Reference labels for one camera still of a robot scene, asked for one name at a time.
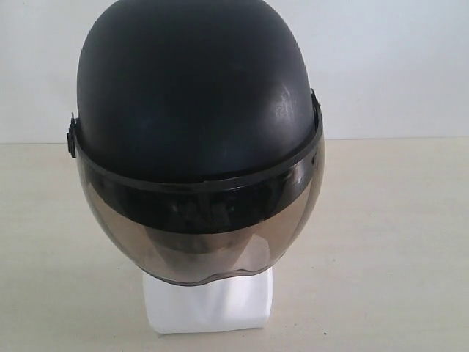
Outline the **black helmet with tinted visor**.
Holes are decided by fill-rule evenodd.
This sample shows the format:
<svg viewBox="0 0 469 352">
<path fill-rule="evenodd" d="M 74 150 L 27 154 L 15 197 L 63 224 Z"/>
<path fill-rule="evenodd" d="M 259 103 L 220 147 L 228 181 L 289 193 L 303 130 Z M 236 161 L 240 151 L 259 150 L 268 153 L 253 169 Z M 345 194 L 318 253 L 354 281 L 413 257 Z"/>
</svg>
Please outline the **black helmet with tinted visor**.
<svg viewBox="0 0 469 352">
<path fill-rule="evenodd" d="M 298 44 L 264 1 L 116 1 L 78 63 L 67 134 L 89 206 L 140 269 L 197 286 L 260 274 L 325 166 Z"/>
</svg>

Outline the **white mannequin head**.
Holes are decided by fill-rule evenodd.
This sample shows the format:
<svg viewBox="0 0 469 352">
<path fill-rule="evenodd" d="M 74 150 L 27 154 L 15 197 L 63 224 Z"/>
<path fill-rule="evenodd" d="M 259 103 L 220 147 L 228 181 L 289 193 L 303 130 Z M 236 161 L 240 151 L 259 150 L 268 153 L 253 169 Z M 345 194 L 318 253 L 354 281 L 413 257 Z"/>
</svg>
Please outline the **white mannequin head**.
<svg viewBox="0 0 469 352">
<path fill-rule="evenodd" d="M 270 317 L 273 270 L 183 287 L 143 273 L 147 318 L 159 334 L 260 329 Z"/>
</svg>

